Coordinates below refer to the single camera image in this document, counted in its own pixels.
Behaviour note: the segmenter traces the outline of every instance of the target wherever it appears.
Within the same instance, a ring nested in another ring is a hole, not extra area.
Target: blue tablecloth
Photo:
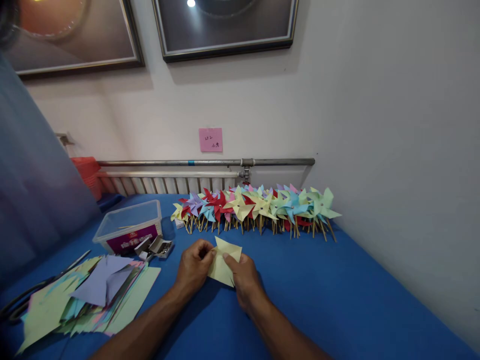
[[[161,272],[140,312],[154,304],[174,283],[182,251],[198,238],[215,244],[217,231],[187,234],[170,222],[173,203],[182,195],[135,195],[113,209],[158,199],[162,229],[175,248],[167,260],[150,266]],[[101,218],[84,228],[45,262],[0,294],[0,303],[55,275],[86,250],[91,257],[105,254],[92,238]],[[260,236],[258,231],[221,232],[220,237],[243,247],[260,273],[276,306],[301,331],[335,359],[478,359],[425,306],[336,228],[338,243],[329,237],[302,233]],[[23,341],[23,326],[1,324],[10,353]],[[87,359],[109,338],[86,333],[72,338],[52,334],[27,349],[19,359]],[[173,325],[157,359],[268,359],[269,353],[251,320],[240,310],[235,291],[210,278]]]

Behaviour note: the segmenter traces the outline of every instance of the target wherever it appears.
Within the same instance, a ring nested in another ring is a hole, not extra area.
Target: metal pipe
[[[99,171],[100,178],[238,178],[238,171]]]
[[[145,161],[99,161],[101,167],[139,167],[139,166],[312,166],[315,159],[310,158],[280,158],[240,160],[145,160]]]

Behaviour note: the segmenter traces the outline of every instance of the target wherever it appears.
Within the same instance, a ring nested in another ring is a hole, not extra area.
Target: framed picture
[[[299,0],[152,0],[166,63],[292,46]]]
[[[129,0],[19,0],[4,54],[23,79],[144,66]]]

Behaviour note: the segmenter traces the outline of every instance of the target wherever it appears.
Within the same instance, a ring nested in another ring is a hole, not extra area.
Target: plastic storage box
[[[160,202],[151,200],[108,212],[93,242],[101,244],[109,254],[126,254],[145,239],[162,235]]]

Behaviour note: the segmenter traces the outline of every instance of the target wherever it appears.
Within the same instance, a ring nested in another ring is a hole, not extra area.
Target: paper square
[[[202,153],[221,153],[224,150],[222,128],[199,128],[200,151]]]

